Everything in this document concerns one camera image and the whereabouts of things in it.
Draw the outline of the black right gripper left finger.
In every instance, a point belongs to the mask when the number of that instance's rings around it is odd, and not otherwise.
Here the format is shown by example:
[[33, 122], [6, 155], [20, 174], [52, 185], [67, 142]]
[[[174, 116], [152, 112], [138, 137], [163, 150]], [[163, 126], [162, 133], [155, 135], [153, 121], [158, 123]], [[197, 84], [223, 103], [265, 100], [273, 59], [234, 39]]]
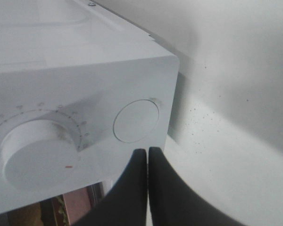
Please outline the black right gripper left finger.
[[75, 226], [144, 226], [147, 215], [147, 155], [136, 149], [115, 185]]

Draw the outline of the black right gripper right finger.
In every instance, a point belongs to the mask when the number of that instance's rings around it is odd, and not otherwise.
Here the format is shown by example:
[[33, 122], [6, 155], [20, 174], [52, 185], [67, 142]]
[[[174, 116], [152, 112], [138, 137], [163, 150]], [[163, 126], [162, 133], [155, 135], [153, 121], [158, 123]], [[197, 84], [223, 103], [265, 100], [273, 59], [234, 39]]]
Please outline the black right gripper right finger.
[[154, 226], [242, 226], [197, 195], [159, 147], [149, 149], [149, 198]]

